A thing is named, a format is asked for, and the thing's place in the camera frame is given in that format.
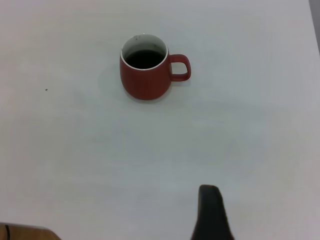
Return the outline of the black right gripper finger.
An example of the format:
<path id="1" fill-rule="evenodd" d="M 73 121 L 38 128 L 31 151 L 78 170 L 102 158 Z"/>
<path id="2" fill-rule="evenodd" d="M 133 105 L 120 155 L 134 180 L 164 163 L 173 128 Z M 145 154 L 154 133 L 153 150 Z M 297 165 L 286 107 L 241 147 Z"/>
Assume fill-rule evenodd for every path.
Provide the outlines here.
<path id="1" fill-rule="evenodd" d="M 214 185 L 198 190 L 197 220 L 192 240 L 233 240 L 222 194 Z"/>

